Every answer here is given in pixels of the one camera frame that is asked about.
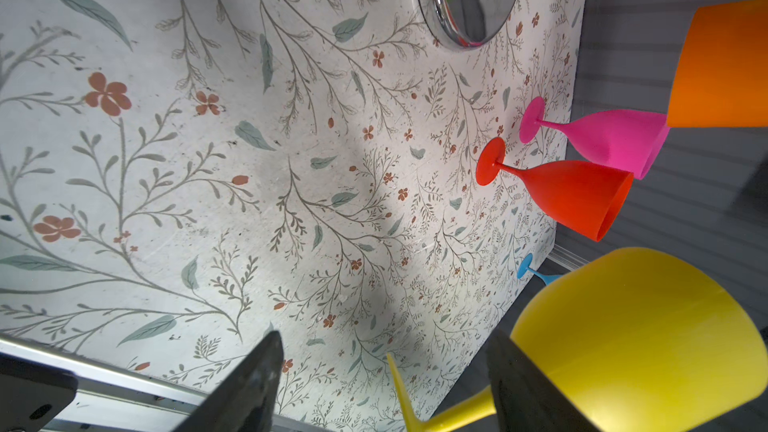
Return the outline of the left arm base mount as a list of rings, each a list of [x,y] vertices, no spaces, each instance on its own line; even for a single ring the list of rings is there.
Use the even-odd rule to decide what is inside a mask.
[[[74,400],[66,370],[1,354],[1,431],[40,431]]]

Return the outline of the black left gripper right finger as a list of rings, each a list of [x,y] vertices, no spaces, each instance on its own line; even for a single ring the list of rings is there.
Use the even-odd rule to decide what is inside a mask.
[[[487,365],[501,431],[595,431],[592,424],[512,341],[495,330]]]

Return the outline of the red wine glass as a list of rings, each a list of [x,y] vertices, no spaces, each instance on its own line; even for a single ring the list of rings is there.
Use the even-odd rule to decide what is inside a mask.
[[[505,164],[505,155],[499,137],[485,146],[476,168],[479,185],[491,184],[502,172],[512,174],[547,216],[595,242],[610,230],[634,183],[630,172],[591,162],[561,160],[518,169]]]

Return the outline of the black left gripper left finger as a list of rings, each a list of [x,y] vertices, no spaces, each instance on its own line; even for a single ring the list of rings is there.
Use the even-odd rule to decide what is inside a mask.
[[[281,335],[271,331],[174,431],[270,431],[283,360]]]

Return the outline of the yellow wine glass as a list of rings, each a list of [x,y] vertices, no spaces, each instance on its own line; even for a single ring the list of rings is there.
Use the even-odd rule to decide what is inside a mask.
[[[759,397],[767,349],[751,318],[696,267],[647,248],[614,250],[549,285],[506,333],[595,431],[688,431]],[[410,431],[454,431],[496,415],[489,385],[419,419],[400,375]]]

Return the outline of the orange wine glass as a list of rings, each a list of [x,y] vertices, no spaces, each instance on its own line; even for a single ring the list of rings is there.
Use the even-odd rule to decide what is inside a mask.
[[[706,6],[691,21],[667,113],[671,128],[767,126],[767,1]]]

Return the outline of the blue wine glass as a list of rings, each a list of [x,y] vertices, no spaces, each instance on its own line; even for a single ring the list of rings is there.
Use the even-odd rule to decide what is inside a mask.
[[[522,280],[526,275],[532,275],[539,278],[544,285],[549,285],[561,277],[561,274],[543,274],[532,267],[534,256],[532,253],[528,253],[518,268],[516,277],[518,280]]]

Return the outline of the pink wine glass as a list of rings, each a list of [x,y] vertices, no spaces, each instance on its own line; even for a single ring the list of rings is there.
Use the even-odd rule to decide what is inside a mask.
[[[630,172],[645,178],[659,155],[670,131],[664,114],[628,109],[607,110],[570,123],[544,119],[546,101],[534,98],[527,106],[519,130],[527,144],[547,127],[562,132],[588,161]]]

